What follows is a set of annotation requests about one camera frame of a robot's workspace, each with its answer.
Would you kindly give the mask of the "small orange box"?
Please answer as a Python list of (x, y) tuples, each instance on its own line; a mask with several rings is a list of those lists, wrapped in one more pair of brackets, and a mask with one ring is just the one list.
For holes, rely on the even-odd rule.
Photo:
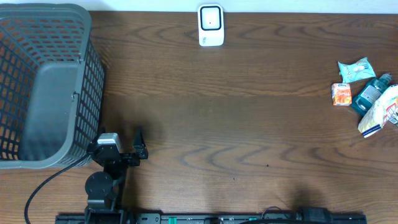
[(334, 106), (349, 106), (350, 104), (352, 104), (350, 84), (349, 83), (332, 84), (331, 99)]

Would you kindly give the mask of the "teal Listerine mouthwash bottle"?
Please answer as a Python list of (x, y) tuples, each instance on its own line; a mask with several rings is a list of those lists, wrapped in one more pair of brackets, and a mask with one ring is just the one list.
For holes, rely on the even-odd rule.
[(376, 100), (387, 90), (392, 81), (390, 73), (383, 74), (380, 78), (373, 78), (367, 82), (364, 89), (354, 97), (351, 107), (359, 115), (364, 116), (376, 102)]

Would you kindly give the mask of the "teal wet wipes packet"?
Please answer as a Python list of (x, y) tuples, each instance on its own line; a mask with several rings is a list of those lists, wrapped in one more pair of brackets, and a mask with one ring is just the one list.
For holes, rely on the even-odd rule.
[(343, 83), (353, 83), (376, 77), (376, 73), (367, 57), (362, 58), (351, 65), (338, 62), (338, 68), (340, 70)]

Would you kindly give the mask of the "cream snack bag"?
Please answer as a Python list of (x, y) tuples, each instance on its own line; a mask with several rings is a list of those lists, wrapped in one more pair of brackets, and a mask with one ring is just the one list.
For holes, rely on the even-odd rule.
[(358, 124), (358, 131), (367, 138), (380, 131), (387, 122), (397, 126), (397, 84), (391, 85), (376, 100)]

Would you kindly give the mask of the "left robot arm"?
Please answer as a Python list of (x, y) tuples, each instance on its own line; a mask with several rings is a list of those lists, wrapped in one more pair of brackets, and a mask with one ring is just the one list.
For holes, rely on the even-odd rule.
[(90, 175), (85, 183), (88, 195), (85, 223), (135, 223), (132, 212), (122, 207), (127, 170), (139, 166), (149, 153), (142, 129), (138, 128), (132, 144), (134, 152), (121, 152), (117, 133), (101, 130), (88, 145), (87, 153), (103, 170)]

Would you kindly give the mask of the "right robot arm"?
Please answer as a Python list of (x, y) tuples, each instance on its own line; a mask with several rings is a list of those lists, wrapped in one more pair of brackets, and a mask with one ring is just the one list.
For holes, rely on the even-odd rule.
[(325, 208), (308, 207), (297, 212), (297, 219), (304, 222), (332, 223), (331, 213)]

